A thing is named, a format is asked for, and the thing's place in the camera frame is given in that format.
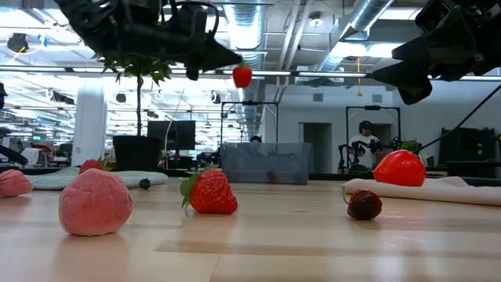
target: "red strawberry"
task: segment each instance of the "red strawberry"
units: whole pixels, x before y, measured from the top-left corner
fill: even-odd
[[[354,219],[371,220],[381,213],[383,203],[379,197],[367,189],[356,190],[348,203],[348,215]]]
[[[103,166],[101,165],[101,162],[96,161],[96,160],[87,160],[85,163],[80,167],[80,171],[78,174],[82,174],[84,171],[91,169],[91,168],[97,168],[99,170],[103,170]]]
[[[181,195],[183,207],[189,203],[202,214],[231,215],[238,208],[226,175],[218,169],[207,168],[183,181]]]
[[[240,64],[233,69],[233,82],[237,88],[246,88],[252,80],[252,70],[250,67]]]

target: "exposed duct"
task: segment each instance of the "exposed duct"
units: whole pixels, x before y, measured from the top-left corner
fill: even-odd
[[[340,40],[350,37],[361,41],[366,40],[369,36],[369,29],[393,1],[357,0],[351,13],[336,19],[330,34],[330,41],[333,43],[330,46],[332,49],[316,66],[315,71],[334,72],[344,59],[343,56],[337,56],[334,50],[336,44]],[[305,84],[319,86],[322,81],[325,81],[325,79],[315,79]]]
[[[235,49],[260,49],[263,43],[265,26],[265,7],[263,5],[225,5],[225,14],[230,27],[230,40]],[[245,52],[241,54],[243,61],[253,70],[263,67],[263,54],[260,52]],[[263,101],[264,82],[253,80],[243,90],[243,100]],[[259,131],[259,115],[262,107],[245,106],[243,116],[249,138]]]

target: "pink fuzzy ball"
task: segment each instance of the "pink fuzzy ball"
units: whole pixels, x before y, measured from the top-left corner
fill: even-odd
[[[59,221],[68,233],[98,236],[119,230],[132,213],[132,199],[117,176],[91,168],[64,188]]]
[[[10,169],[0,174],[0,197],[17,197],[32,190],[33,186],[22,172]]]

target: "ceiling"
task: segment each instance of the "ceiling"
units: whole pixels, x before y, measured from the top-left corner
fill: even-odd
[[[0,66],[37,66],[37,67],[101,67],[101,64],[93,59],[94,52],[84,45],[82,40],[71,30],[67,19],[57,9],[52,0],[34,0],[34,6],[22,6],[20,0],[5,0],[6,4],[0,6]],[[257,1],[237,1],[245,5],[253,5]],[[213,1],[222,16],[225,16],[224,1]],[[298,1],[260,1],[265,9],[264,18],[264,43],[255,50],[245,50],[263,55],[264,70],[279,69],[279,58],[282,52],[283,42],[286,37],[287,27],[290,26],[290,11],[293,5],[304,4]],[[389,39],[382,43],[401,44],[406,41],[404,37],[398,37],[397,33],[388,28],[398,28],[402,23],[413,27],[412,20],[419,12],[419,7],[426,1],[395,1],[387,9],[371,30],[370,43],[379,44],[379,38],[390,34]],[[353,7],[353,1],[315,1],[311,6],[311,12],[320,12],[319,18],[322,24],[311,27],[306,20],[302,31],[297,51],[291,60],[291,69],[297,67],[310,67],[316,65],[333,48],[330,35],[333,31],[335,19],[348,15]],[[214,23],[214,17],[209,18],[208,28]],[[296,20],[296,29],[293,37],[300,33],[298,26],[301,16]],[[229,20],[221,20],[218,26],[216,40],[231,48],[232,24]],[[25,54],[17,54],[7,48],[6,43],[13,33],[24,33],[30,48]],[[350,54],[355,48],[347,48]],[[370,71],[375,65],[384,60],[383,57],[374,56],[375,53],[360,54],[359,59],[351,58],[342,60],[340,68],[345,71]],[[0,81],[5,85],[9,94],[5,101],[5,109],[2,112],[2,127],[8,127],[14,132],[41,131],[48,132],[51,140],[55,143],[71,140],[75,106],[61,104],[51,100],[53,93],[64,95],[77,103],[78,87],[82,84],[81,78],[71,74],[44,73],[42,68],[36,72],[5,72],[0,71]],[[136,97],[135,80],[122,78],[120,83],[115,83],[115,78],[105,76],[99,78],[105,85],[108,100],[108,134],[134,134],[135,132],[135,107]],[[127,99],[125,103],[119,103],[116,95],[123,93]],[[146,79],[142,87],[142,108],[154,111],[158,116],[149,117],[144,112],[142,119],[169,120],[173,118],[175,108],[179,103],[178,111],[174,119],[192,119],[198,121],[198,142],[209,147],[214,147],[219,141],[220,110],[221,105],[216,105],[210,100],[211,94],[218,94],[222,101],[241,101],[243,93],[239,92],[232,83],[231,78],[204,78],[199,81],[189,81],[186,78],[175,76],[171,80],[161,82],[156,86],[151,79]],[[288,103],[301,103],[301,99],[294,98]],[[248,138],[247,129],[249,119],[243,116],[240,106],[232,108],[235,112],[229,112],[224,120],[225,130],[223,137],[228,141],[240,141],[241,130],[243,139]],[[260,121],[260,111],[255,111],[255,122]]]

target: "black ball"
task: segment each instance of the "black ball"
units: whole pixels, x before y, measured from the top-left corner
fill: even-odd
[[[149,189],[150,188],[150,181],[148,179],[141,179],[139,181],[139,187],[143,189]]]

